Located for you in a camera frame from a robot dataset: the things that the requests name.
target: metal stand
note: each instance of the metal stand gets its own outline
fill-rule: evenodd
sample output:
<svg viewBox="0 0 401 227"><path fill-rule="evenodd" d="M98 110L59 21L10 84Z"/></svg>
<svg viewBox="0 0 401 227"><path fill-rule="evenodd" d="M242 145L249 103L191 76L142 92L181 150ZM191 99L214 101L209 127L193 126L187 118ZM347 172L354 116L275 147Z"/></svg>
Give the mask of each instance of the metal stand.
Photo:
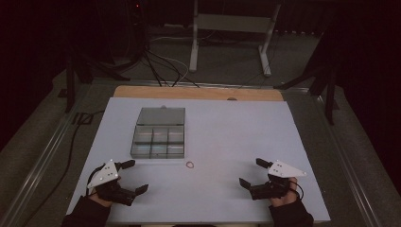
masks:
<svg viewBox="0 0 401 227"><path fill-rule="evenodd" d="M260 45L259 55L262 63L263 74L266 77L271 76L270 64L266 55L271 35L274 30L275 21L281 5L276 5L274 12L270 18L268 17L245 17L245 16L229 16L198 13L198 0L194 0L194 30L191 60L189 63L189 71L194 73L197 71L198 62L198 29L226 30L226 31L245 31L265 33L266 40Z"/></svg>

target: table surface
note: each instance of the table surface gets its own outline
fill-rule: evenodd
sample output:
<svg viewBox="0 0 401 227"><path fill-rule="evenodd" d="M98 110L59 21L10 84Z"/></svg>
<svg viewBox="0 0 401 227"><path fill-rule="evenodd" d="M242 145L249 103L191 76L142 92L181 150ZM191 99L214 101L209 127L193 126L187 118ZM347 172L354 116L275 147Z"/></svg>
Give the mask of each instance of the table surface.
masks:
<svg viewBox="0 0 401 227"><path fill-rule="evenodd" d="M238 101L227 101L235 98ZM256 158L280 160L307 173L299 178L306 209L330 220L288 105L274 90L156 88L116 89L67 213L85 191L90 173L110 159L131 158L131 141L142 107L185 107L185 157L136 160L120 170L123 188L149 184L132 206L114 204L110 223L266 223L268 201L252 201L238 178L262 184L267 170ZM192 162L193 168L185 163Z"/></svg>

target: arm sleeve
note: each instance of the arm sleeve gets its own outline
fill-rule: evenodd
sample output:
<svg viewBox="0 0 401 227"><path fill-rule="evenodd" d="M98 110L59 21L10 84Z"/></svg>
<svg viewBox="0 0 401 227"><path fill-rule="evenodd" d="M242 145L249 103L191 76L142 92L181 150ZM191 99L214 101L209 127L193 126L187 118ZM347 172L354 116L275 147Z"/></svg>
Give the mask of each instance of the arm sleeve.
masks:
<svg viewBox="0 0 401 227"><path fill-rule="evenodd" d="M110 214L110 207L104 207L86 197L80 197L70 215L64 217L61 227L70 226L105 226Z"/></svg>
<svg viewBox="0 0 401 227"><path fill-rule="evenodd" d="M283 206L270 206L269 209L274 221L274 227L313 226L313 217L307 213L304 205L299 199Z"/></svg>

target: table leg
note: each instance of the table leg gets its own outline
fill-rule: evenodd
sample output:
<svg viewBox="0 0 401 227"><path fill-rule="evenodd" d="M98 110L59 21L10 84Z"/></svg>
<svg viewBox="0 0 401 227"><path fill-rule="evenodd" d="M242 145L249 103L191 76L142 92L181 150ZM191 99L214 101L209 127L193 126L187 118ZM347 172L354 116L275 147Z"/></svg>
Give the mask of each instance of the table leg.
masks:
<svg viewBox="0 0 401 227"><path fill-rule="evenodd" d="M263 75L265 77L270 77L271 76L271 70L270 70L270 63L269 59L267 56L267 50L269 47L270 39L274 31L274 25L275 21L277 19L278 12L280 10L281 5L277 5L274 9L274 13L270 18L270 24L268 26L268 30L266 31L266 39L263 45L259 45L259 56L260 56L260 61L262 63L262 70L263 70Z"/></svg>
<svg viewBox="0 0 401 227"><path fill-rule="evenodd" d="M189 72L197 71L198 63L198 0L194 0L194 31L192 37L191 60L189 62Z"/></svg>

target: small ring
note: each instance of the small ring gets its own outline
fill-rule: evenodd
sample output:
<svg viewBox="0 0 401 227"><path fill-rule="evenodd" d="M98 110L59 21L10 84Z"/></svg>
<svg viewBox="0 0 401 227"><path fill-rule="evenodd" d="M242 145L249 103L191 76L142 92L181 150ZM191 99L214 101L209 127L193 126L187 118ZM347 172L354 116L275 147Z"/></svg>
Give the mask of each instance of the small ring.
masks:
<svg viewBox="0 0 401 227"><path fill-rule="evenodd" d="M194 168L194 163L192 162L186 162L185 164L188 168Z"/></svg>

